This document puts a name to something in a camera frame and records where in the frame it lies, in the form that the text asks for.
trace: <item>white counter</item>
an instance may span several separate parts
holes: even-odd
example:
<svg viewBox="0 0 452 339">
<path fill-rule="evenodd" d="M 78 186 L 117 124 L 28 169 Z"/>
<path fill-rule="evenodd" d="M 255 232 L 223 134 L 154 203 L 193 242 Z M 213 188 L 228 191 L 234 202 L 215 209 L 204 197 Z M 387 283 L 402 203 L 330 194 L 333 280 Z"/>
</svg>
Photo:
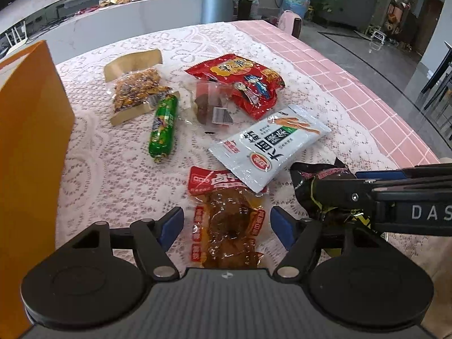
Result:
<svg viewBox="0 0 452 339">
<path fill-rule="evenodd" d="M 119 40 L 200 23 L 201 0 L 141 0 L 74 16 L 28 44 L 46 40 L 59 64 Z"/>
</svg>

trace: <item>cabinet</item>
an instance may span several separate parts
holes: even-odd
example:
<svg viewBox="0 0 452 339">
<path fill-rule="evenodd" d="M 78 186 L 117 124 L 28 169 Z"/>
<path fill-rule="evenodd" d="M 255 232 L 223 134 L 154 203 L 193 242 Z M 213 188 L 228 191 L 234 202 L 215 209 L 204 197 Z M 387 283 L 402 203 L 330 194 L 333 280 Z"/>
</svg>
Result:
<svg viewBox="0 0 452 339">
<path fill-rule="evenodd" d="M 377 0 L 331 0 L 329 4 L 332 11 L 320 12 L 317 16 L 361 30 L 369 25 Z"/>
</svg>

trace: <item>gray floor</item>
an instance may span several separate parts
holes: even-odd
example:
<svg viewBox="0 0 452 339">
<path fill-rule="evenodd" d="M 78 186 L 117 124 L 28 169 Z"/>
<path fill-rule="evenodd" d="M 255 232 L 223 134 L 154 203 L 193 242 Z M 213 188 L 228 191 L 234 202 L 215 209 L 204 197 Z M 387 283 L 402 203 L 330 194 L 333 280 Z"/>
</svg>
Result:
<svg viewBox="0 0 452 339">
<path fill-rule="evenodd" d="M 428 70 L 418 64 L 420 57 L 415 53 L 404 53 L 390 44 L 369 53 L 370 42 L 358 38 L 359 35 L 351 30 L 324 28 L 310 22 L 304 24 L 300 34 L 300 40 L 347 70 L 383 99 L 439 158 L 452 158 L 452 141 L 449 141 L 452 129 L 448 123 L 452 107 L 446 96 L 441 103 L 423 110 L 429 94 L 421 96 L 420 91 L 428 81 Z"/>
</svg>

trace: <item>barcode label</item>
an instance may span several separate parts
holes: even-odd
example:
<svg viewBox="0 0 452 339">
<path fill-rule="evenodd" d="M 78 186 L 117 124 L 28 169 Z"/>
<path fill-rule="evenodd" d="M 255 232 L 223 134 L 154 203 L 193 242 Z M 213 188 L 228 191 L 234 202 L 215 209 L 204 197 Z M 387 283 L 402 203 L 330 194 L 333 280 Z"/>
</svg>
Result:
<svg viewBox="0 0 452 339">
<path fill-rule="evenodd" d="M 226 108 L 213 107 L 212 123 L 217 125 L 232 125 L 234 121 Z"/>
</svg>

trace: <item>table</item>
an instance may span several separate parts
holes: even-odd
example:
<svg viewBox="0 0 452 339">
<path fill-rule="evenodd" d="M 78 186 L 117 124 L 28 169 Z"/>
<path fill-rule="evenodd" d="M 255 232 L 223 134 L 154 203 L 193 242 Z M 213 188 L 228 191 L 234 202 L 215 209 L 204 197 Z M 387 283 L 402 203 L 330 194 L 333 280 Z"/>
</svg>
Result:
<svg viewBox="0 0 452 339">
<path fill-rule="evenodd" d="M 335 97 L 352 120 L 370 131 L 378 149 L 398 167 L 438 162 L 428 146 L 399 115 L 358 79 L 319 52 L 265 21 L 238 21 L 234 24 L 293 63 L 296 70 Z"/>
<path fill-rule="evenodd" d="M 155 164 L 147 152 L 152 114 L 111 127 L 108 122 L 111 98 L 103 81 L 103 67 L 108 62 L 126 53 L 155 48 L 161 50 L 164 62 L 157 69 L 168 85 L 180 88 L 181 92 L 175 151 L 161 164 Z M 204 134 L 202 129 L 184 122 L 189 93 L 181 87 L 189 76 L 183 69 L 228 52 L 277 70 L 286 82 L 277 106 L 300 104 L 331 128 L 331 134 L 300 152 L 297 161 L 331 163 L 337 156 L 353 172 L 389 170 L 405 166 L 407 162 L 436 161 L 414 132 L 356 78 L 269 24 L 214 23 L 146 34 L 57 65 L 76 114 L 60 188 L 57 246 L 98 220 L 108 221 L 111 227 L 125 227 L 144 217 L 159 219 L 172 207 L 181 206 L 187 223 L 169 256 L 180 271 L 189 265 L 189 221 L 195 206 L 186 192 L 189 168 L 194 165 L 214 170 L 223 167 L 207 152 L 211 142 L 220 137 Z M 379 110 L 378 118 L 371 111 L 375 109 Z M 240 110 L 233 116 L 236 129 L 253 123 Z M 405 131 L 403 141 L 390 152 L 389 148 L 384 148 L 387 144 L 381 136 L 383 125 L 388 121 Z M 419 151 L 418 160 L 412 158 L 412 153 L 404 153 L 407 143 Z M 270 183 L 269 200 L 295 216 L 304 213 L 293 196 L 287 170 L 282 170 Z M 393 240 L 403 250 L 409 249 L 412 241 L 411 237 L 394 237 Z M 268 256 L 270 268 L 285 253 L 270 231 L 258 250 Z M 129 252 L 115 253 L 132 260 Z"/>
</svg>

